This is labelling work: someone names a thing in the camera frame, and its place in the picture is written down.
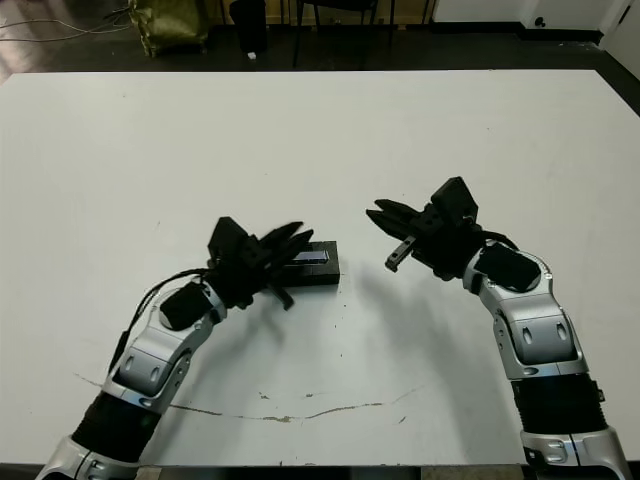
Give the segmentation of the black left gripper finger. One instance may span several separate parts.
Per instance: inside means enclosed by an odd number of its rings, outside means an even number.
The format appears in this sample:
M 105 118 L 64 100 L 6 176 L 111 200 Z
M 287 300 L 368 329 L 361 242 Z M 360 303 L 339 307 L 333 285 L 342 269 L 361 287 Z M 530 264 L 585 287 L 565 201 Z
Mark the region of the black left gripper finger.
M 303 223 L 301 221 L 294 221 L 280 226 L 262 237 L 258 241 L 259 246 L 264 250 L 274 251 L 280 241 L 300 233 L 299 230 L 302 226 Z
M 275 247 L 272 262 L 273 263 L 289 263 L 296 257 L 303 248 L 309 243 L 314 234 L 313 229 L 309 229 L 300 233 L 296 233 L 280 241 Z

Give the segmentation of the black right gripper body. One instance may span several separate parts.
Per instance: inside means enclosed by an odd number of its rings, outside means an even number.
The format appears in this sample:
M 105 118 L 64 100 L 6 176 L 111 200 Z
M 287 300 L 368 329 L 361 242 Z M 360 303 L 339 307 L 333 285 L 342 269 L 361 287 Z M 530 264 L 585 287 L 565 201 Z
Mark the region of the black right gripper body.
M 385 260 L 385 267 L 397 272 L 400 264 L 412 256 L 442 280 L 460 278 L 481 243 L 477 208 L 451 209 L 429 202 L 419 212 L 420 223 L 411 225 L 415 236 L 400 239 L 400 245 Z

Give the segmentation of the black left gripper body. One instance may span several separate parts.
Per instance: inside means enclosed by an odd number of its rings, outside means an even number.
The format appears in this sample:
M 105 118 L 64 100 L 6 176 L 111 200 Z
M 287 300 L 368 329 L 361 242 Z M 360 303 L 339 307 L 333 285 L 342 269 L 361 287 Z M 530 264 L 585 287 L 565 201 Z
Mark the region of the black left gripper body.
M 213 235 L 208 244 L 208 284 L 227 309 L 246 309 L 257 293 L 270 290 L 289 310 L 294 300 L 276 281 L 286 263 L 273 263 L 274 251 L 262 249 L 258 241 L 255 235 Z

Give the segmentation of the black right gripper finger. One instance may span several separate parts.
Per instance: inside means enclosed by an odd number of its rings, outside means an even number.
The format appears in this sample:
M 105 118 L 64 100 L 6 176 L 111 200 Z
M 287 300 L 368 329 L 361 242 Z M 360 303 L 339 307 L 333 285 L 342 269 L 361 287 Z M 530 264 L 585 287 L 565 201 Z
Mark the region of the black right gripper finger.
M 378 210 L 374 212 L 374 222 L 378 225 L 418 225 L 421 213 L 403 203 L 378 199 L 375 201 Z
M 366 210 L 367 217 L 385 234 L 395 239 L 406 239 L 415 236 L 415 229 L 410 222 L 384 210 Z

